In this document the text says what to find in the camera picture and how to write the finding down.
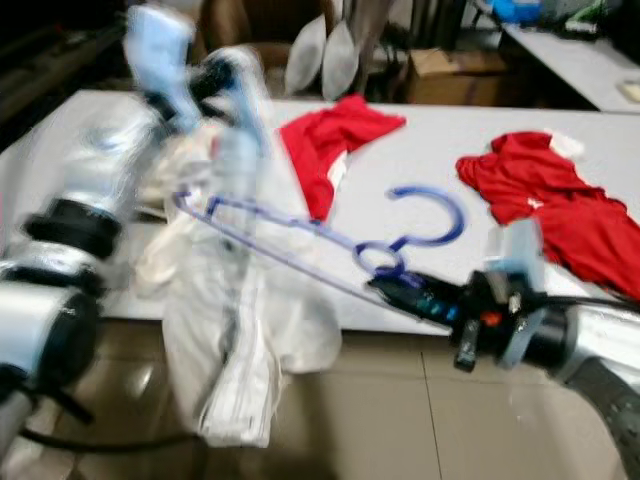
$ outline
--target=table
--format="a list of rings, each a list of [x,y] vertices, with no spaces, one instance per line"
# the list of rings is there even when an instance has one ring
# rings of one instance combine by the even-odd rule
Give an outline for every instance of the table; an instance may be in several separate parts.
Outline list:
[[[640,113],[640,103],[628,101],[618,90],[621,81],[640,79],[640,66],[609,40],[565,40],[513,25],[505,25],[504,31],[601,112]]]
[[[18,192],[13,203],[18,215],[38,208],[51,193],[60,176],[64,150],[87,117],[117,101],[130,99],[122,93],[81,91],[45,120],[45,128],[26,139],[31,144],[29,156],[24,157],[25,152],[19,148],[27,143],[25,141],[0,156],[2,187],[18,183],[30,187],[28,191]],[[325,106],[314,102],[274,102],[274,124],[281,125]],[[461,283],[472,270],[482,266],[484,246],[495,222],[485,202],[457,179],[454,165],[465,154],[484,151],[492,138],[508,131],[551,128],[582,141],[587,154],[577,165],[580,175],[587,182],[604,186],[611,196],[625,201],[632,217],[640,220],[640,197],[637,195],[640,172],[636,167],[637,152],[640,151],[640,116],[477,107],[381,105],[377,108],[404,115],[407,126],[352,156],[337,194],[331,226],[360,241],[390,241],[406,233],[435,235],[448,226],[444,210],[422,199],[403,199],[394,203],[385,198],[385,192],[391,187],[408,184],[433,185],[447,190],[463,205],[467,228],[449,245],[410,249],[406,256],[410,268]],[[22,165],[20,180],[16,176],[20,168],[16,165]],[[5,201],[3,206],[9,209],[12,205]],[[149,224],[133,225],[131,258],[136,257],[158,228]],[[318,245],[315,258],[323,259],[323,269],[354,286],[362,285],[367,279],[351,261],[348,252],[337,250],[329,243]],[[597,292],[595,287],[576,284],[566,272],[550,265],[546,284],[548,290],[556,294]],[[331,301],[345,329],[446,333],[443,329],[417,324],[344,294],[335,293]],[[141,299],[132,290],[126,290],[120,293],[119,300],[109,308],[107,315],[161,320],[163,308],[161,294]]]

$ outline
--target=black cable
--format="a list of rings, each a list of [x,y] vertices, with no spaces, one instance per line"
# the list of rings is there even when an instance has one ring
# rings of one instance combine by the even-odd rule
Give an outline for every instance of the black cable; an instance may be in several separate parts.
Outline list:
[[[84,453],[94,455],[126,455],[143,453],[151,450],[159,450],[161,448],[167,448],[180,443],[185,443],[193,440],[197,440],[197,435],[182,433],[176,435],[170,435],[159,440],[153,440],[149,442],[133,442],[133,443],[120,443],[120,444],[91,444],[82,442],[73,442],[71,440],[64,440],[61,438],[51,437],[39,432],[34,432],[28,428],[22,429],[20,436],[26,438],[31,442],[38,443],[48,448],[56,450],[67,450],[73,453]]]
[[[540,295],[537,298],[539,307],[572,307],[577,305],[608,307],[616,310],[626,310],[640,314],[640,305],[626,300],[613,300],[609,298],[570,297],[557,295]]]

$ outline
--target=white table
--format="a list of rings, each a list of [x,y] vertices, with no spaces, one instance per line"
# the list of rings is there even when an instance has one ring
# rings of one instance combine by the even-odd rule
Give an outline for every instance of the white table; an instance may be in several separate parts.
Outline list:
[[[19,196],[18,211],[26,213],[38,207],[51,192],[60,175],[64,149],[86,117],[115,101],[127,101],[117,93],[84,91],[76,94],[52,117],[46,129],[32,142],[27,158],[27,172],[22,186],[30,186]],[[275,123],[280,125],[306,112],[322,108],[320,103],[275,102]],[[473,269],[482,266],[487,235],[495,222],[485,202],[456,176],[458,158],[477,154],[488,142],[505,132],[551,128],[579,139],[586,146],[586,158],[578,164],[580,175],[588,182],[604,186],[608,193],[622,199],[630,214],[640,220],[640,116],[607,115],[585,112],[544,110],[510,110],[490,108],[456,108],[384,105],[380,110],[401,114],[407,126],[353,155],[335,204],[332,228],[349,237],[364,240],[396,239],[402,234],[430,236],[448,226],[448,216],[440,207],[425,200],[406,199],[396,203],[385,198],[391,187],[423,184],[438,186],[454,195],[464,206],[468,225],[462,236],[439,248],[412,248],[407,252],[410,268],[464,282]],[[8,178],[7,168],[18,161],[19,149],[0,156],[0,180],[6,188],[16,183]],[[132,230],[133,251],[139,251],[157,226],[135,225]],[[360,286],[367,279],[346,251],[331,244],[319,244],[324,257],[322,268],[341,279]],[[557,267],[547,269],[547,288],[554,293],[585,293]],[[344,328],[443,334],[444,330],[419,325],[401,315],[368,306],[335,294],[332,298]],[[160,320],[163,316],[161,296],[140,299],[126,291],[108,312],[112,316]]]
[[[615,50],[609,40],[565,40],[513,25],[505,25],[504,30],[601,112],[640,113],[640,103],[628,101],[618,90],[620,82],[640,79],[640,66]]]

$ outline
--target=tiled floor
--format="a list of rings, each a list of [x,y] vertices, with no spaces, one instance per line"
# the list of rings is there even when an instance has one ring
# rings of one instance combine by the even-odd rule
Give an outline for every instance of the tiled floor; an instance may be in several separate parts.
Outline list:
[[[112,323],[76,389],[90,427],[62,415],[57,436],[126,442],[180,430],[160,328]],[[540,372],[481,361],[452,367],[446,340],[346,334],[331,372],[294,379],[269,448],[197,442],[144,455],[46,451],[21,478],[84,480],[621,480],[599,418]]]

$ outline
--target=white pillow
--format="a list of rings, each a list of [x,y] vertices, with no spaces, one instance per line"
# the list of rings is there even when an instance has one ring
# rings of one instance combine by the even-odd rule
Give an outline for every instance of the white pillow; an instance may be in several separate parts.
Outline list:
[[[322,96],[335,100],[345,93],[356,77],[358,55],[346,21],[341,21],[329,35],[322,64]]]
[[[320,71],[326,42],[327,27],[324,15],[320,15],[300,30],[291,46],[284,74],[284,89],[287,95],[311,85]]]

